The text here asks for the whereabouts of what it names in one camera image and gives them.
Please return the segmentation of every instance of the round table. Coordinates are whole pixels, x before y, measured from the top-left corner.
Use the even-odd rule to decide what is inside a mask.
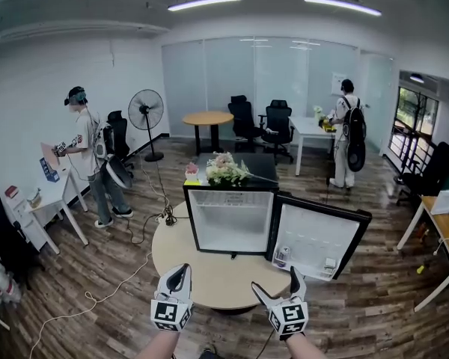
[[[200,111],[199,113],[187,114],[183,118],[183,122],[195,127],[196,138],[196,154],[201,153],[200,147],[200,126],[209,126],[211,129],[211,149],[204,150],[210,153],[222,152],[223,149],[219,147],[219,130],[218,125],[229,123],[234,119],[231,113],[223,111]]]
[[[186,203],[174,211],[187,217]],[[172,226],[160,221],[153,237],[153,262],[160,276],[183,263],[192,268],[192,300],[203,307],[236,315],[249,311],[260,302],[251,290],[251,282],[260,284],[271,296],[285,290],[290,274],[274,267],[258,255],[201,253],[196,249],[189,219],[178,219]]]

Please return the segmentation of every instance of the small table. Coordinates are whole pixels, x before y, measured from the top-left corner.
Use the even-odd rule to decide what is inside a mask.
[[[36,215],[34,214],[34,212],[36,212],[37,210],[43,209],[48,206],[55,207],[55,210],[57,211],[58,217],[60,219],[63,219],[60,213],[61,209],[63,209],[68,219],[70,220],[70,223],[72,224],[73,228],[78,234],[78,237],[82,240],[84,245],[88,245],[87,237],[83,233],[78,223],[76,223],[76,219],[75,217],[73,217],[73,214],[70,211],[70,208],[68,207],[66,200],[64,199],[65,191],[67,190],[69,181],[71,181],[72,186],[75,190],[75,194],[78,197],[83,210],[85,210],[86,212],[88,211],[87,205],[83,200],[82,194],[80,193],[80,190],[76,185],[73,175],[70,173],[70,169],[69,168],[63,169],[62,171],[58,172],[58,175],[60,176],[60,180],[58,182],[47,181],[45,176],[43,176],[43,178],[39,182],[37,182],[37,186],[40,188],[40,195],[42,197],[40,204],[33,209],[29,204],[27,204],[27,207],[25,208],[25,211],[30,213],[34,223],[38,227],[38,230],[42,231],[46,241],[56,254],[60,253],[60,249],[58,249],[58,246],[52,241],[48,233],[43,229],[42,225],[40,224]]]
[[[321,138],[331,140],[331,150],[335,134],[326,132],[323,128],[316,124],[314,117],[290,117],[290,122],[299,134],[298,158],[296,159],[296,176],[301,170],[302,143],[304,138]]]
[[[218,125],[229,123],[233,119],[234,116],[231,113],[223,111],[201,111],[199,113],[187,114],[183,118],[183,122],[195,126],[196,154],[199,155],[201,153],[200,126],[209,126],[211,129],[211,148],[206,148],[204,151],[221,153],[223,149],[219,147]]]
[[[436,226],[436,229],[441,239],[444,240],[449,238],[449,214],[432,215],[431,210],[433,209],[435,201],[436,197],[421,198],[421,205],[419,206],[418,211],[415,213],[414,218],[412,219],[406,232],[404,233],[403,238],[397,244],[397,250],[401,250],[403,248],[404,244],[411,236],[411,233],[414,230],[416,224],[419,222],[419,219],[421,218],[424,210],[426,210],[427,214],[433,221],[434,226]],[[444,240],[442,244],[447,248],[449,252],[449,241]],[[415,307],[414,312],[417,313],[424,306],[428,305],[443,289],[445,289],[448,286],[448,284],[449,284],[449,275],[437,287],[437,289],[435,289],[426,299],[424,299],[420,304],[418,304]]]
[[[177,217],[187,217],[183,202],[174,209]],[[192,267],[192,300],[203,307],[237,315],[260,302],[251,290],[251,282],[260,284],[271,296],[290,285],[290,274],[272,266],[257,255],[201,253],[196,250],[189,219],[178,219],[172,226],[160,221],[153,237],[153,261],[160,276],[183,263]]]

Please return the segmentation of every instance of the ceiling light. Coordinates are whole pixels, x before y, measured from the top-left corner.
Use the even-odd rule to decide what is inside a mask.
[[[195,0],[195,1],[188,1],[188,2],[182,3],[182,4],[170,5],[168,7],[168,10],[171,10],[174,12],[176,10],[199,7],[201,5],[208,5],[208,4],[226,3],[229,1],[240,1],[240,0]]]
[[[309,41],[296,41],[296,40],[293,40],[293,43],[296,43],[296,44],[308,44],[308,45],[321,45],[321,44],[318,44],[318,43],[310,43]]]
[[[335,7],[341,7],[341,8],[347,8],[347,9],[353,9],[358,10],[359,12],[368,13],[373,16],[381,16],[382,13],[378,10],[363,7],[362,5],[349,3],[347,1],[341,1],[341,0],[305,0],[308,3],[318,3],[318,4],[327,4],[327,5],[334,5]]]
[[[424,83],[424,79],[421,75],[418,75],[417,73],[411,74],[411,77],[409,77],[412,81],[419,82],[420,84]]]

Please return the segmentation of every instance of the white desk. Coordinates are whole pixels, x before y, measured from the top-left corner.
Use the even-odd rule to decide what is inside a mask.
[[[57,211],[58,217],[60,219],[63,219],[60,213],[61,209],[63,209],[68,219],[70,220],[70,223],[72,224],[73,228],[78,234],[78,237],[80,237],[80,239],[85,245],[88,245],[88,240],[85,237],[85,234],[82,232],[80,226],[76,223],[75,217],[73,217],[73,214],[70,211],[70,208],[68,207],[67,202],[64,198],[68,182],[71,181],[72,186],[75,189],[75,194],[78,197],[80,204],[82,205],[82,208],[86,212],[88,211],[88,208],[85,204],[85,201],[83,200],[80,190],[78,190],[78,186],[76,185],[73,175],[70,173],[70,169],[67,168],[64,169],[63,171],[59,171],[58,174],[60,175],[60,180],[58,182],[49,182],[43,175],[43,178],[40,179],[39,182],[37,182],[37,187],[40,188],[40,195],[42,197],[40,204],[34,209],[32,209],[31,206],[27,204],[27,207],[25,209],[26,212],[30,213],[30,215],[34,219],[35,224],[38,226],[39,230],[41,230],[46,241],[49,243],[50,247],[56,254],[60,253],[58,246],[52,241],[52,239],[50,238],[48,233],[43,229],[43,227],[41,226],[40,222],[38,221],[37,217],[34,214],[34,212],[36,212],[37,210],[44,209],[45,207],[48,206],[55,207],[55,210]]]
[[[323,128],[320,128],[314,117],[290,117],[290,121],[299,134],[298,158],[296,159],[296,176],[298,176],[301,169],[302,143],[305,137],[332,140],[335,134],[325,132]]]

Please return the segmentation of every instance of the yellow object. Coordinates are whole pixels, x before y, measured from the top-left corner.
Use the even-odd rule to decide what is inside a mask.
[[[185,181],[185,185],[190,185],[190,186],[201,186],[201,182],[200,181],[190,181],[189,179],[187,179]]]

